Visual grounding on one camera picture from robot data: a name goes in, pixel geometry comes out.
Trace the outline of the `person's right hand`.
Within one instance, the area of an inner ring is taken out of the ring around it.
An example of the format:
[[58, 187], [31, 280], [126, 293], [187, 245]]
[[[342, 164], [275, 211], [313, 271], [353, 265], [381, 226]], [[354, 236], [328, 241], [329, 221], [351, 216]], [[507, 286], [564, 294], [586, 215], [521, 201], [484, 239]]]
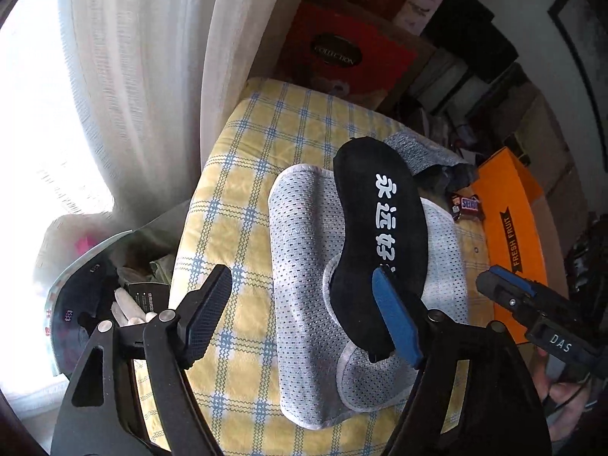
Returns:
[[548, 425], [550, 440], [564, 440], [574, 431], [589, 400], [589, 386], [551, 383], [545, 373], [548, 354], [538, 347], [531, 362], [532, 379], [542, 401], [549, 396], [557, 405], [564, 405], [560, 415]]

